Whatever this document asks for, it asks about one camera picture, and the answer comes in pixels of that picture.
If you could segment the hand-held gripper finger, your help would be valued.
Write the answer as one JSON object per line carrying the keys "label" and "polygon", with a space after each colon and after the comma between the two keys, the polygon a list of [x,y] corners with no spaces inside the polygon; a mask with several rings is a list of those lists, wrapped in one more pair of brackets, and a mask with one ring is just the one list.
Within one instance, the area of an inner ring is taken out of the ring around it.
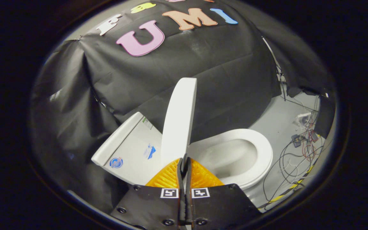
{"label": "hand-held gripper finger", "polygon": [[261,212],[235,183],[225,184],[188,158],[187,210],[193,230],[241,230]]}
{"label": "hand-held gripper finger", "polygon": [[178,158],[162,168],[146,185],[133,185],[111,212],[130,228],[181,230],[184,189]]}

